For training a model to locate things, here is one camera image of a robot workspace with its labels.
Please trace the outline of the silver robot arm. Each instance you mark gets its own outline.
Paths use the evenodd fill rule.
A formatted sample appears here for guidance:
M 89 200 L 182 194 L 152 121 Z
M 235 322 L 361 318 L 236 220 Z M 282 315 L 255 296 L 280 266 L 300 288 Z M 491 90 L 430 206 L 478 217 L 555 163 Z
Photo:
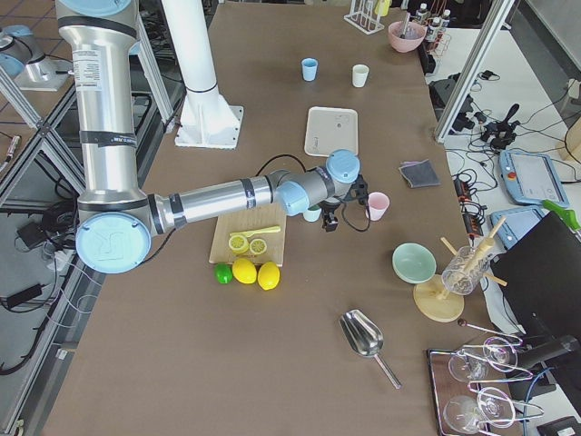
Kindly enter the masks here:
M 162 5 L 186 87 L 179 144 L 232 149 L 242 109 L 221 95 L 202 5 Z M 137 44 L 134 1 L 60 1 L 61 37 L 71 46 L 85 188 L 78 199 L 76 251 L 101 273 L 124 273 L 144 263 L 154 236 L 226 213 L 279 203 L 286 214 L 346 196 L 359 175 L 359 158 L 347 150 L 304 173 L 265 176 L 166 197 L 146 194 L 136 166 L 129 56 Z

